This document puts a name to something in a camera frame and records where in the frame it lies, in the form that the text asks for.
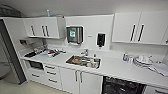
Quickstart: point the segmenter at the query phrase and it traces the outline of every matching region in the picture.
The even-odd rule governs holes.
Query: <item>faucet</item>
[[[85,54],[84,56],[88,56],[88,49],[84,49],[84,52],[82,52],[81,54]]]

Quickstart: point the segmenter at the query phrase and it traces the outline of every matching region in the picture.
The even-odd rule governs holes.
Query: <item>sticker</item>
[[[70,37],[75,38],[75,30],[70,30]]]

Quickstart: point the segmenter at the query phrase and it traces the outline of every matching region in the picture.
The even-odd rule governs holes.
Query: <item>stainless steel sink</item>
[[[80,65],[80,66],[86,66],[86,67],[88,67],[88,65],[89,65],[88,63],[90,63],[91,66],[89,66],[89,67],[98,69],[100,66],[100,61],[101,61],[101,59],[99,59],[99,58],[91,58],[91,57],[85,57],[85,56],[72,56],[70,59],[68,59],[66,61],[66,63]]]

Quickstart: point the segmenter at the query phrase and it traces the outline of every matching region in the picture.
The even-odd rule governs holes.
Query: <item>refrigerator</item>
[[[26,81],[3,20],[0,20],[0,80],[14,84],[22,84]]]

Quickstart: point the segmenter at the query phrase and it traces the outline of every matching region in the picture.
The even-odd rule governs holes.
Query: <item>floor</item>
[[[70,94],[36,83],[25,82],[22,85],[0,80],[0,94]]]

